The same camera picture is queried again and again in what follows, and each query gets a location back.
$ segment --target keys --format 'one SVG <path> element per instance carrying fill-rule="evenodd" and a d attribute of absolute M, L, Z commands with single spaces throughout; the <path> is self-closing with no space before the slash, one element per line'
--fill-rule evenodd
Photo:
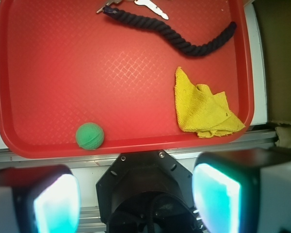
<path fill-rule="evenodd" d="M 119 4 L 121 1 L 122 0 L 107 0 L 106 3 L 99 10 L 96 11 L 96 13 L 98 14 L 102 12 L 105 6 L 110 6 L 112 3 Z"/>
<path fill-rule="evenodd" d="M 134 2 L 139 6 L 146 6 L 151 11 L 161 16 L 163 19 L 166 19 L 166 20 L 169 19 L 168 15 L 165 14 L 159 7 L 157 7 L 157 5 L 151 2 L 151 0 L 135 0 Z"/>

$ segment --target cardboard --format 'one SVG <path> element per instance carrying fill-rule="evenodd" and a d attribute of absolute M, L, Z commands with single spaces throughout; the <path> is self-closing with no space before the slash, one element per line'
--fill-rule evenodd
<path fill-rule="evenodd" d="M 291 148 L 291 126 L 278 126 L 275 130 L 278 135 L 278 141 L 275 143 L 276 146 Z"/>
<path fill-rule="evenodd" d="M 265 64 L 268 120 L 291 124 L 291 0 L 255 0 Z"/>

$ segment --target tennis ball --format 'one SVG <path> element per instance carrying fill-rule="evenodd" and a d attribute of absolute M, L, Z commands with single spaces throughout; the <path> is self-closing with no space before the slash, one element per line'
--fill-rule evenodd
<path fill-rule="evenodd" d="M 79 147 L 86 150 L 94 150 L 101 146 L 104 139 L 102 128 L 94 123 L 81 125 L 76 133 L 76 140 Z"/>

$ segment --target red tray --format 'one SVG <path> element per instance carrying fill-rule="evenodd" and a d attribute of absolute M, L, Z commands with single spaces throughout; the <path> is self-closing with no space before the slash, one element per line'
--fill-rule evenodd
<path fill-rule="evenodd" d="M 183 38 L 201 45 L 229 23 L 234 37 L 207 57 L 180 54 L 161 36 L 96 14 L 103 0 L 1 0 L 0 133 L 27 158 L 171 149 L 227 143 L 199 139 L 177 124 L 178 66 L 193 83 L 226 91 L 231 110 L 248 127 L 253 115 L 252 71 L 241 0 L 153 0 Z M 158 15 L 132 1 L 116 7 Z M 105 141 L 80 149 L 77 128 L 99 124 Z"/>

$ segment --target braided rope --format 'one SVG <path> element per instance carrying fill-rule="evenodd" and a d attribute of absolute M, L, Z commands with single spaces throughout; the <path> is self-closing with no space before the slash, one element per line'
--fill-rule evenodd
<path fill-rule="evenodd" d="M 105 6 L 103 13 L 123 24 L 127 24 L 132 27 L 157 31 L 162 36 L 164 36 L 175 48 L 180 50 L 185 55 L 193 57 L 206 56 L 222 47 L 234 35 L 237 27 L 235 22 L 231 22 L 228 27 L 225 28 L 212 41 L 201 46 L 196 46 L 192 45 L 190 42 L 187 42 L 169 25 L 156 18 L 137 16 L 117 8 L 111 8 L 110 6 Z"/>

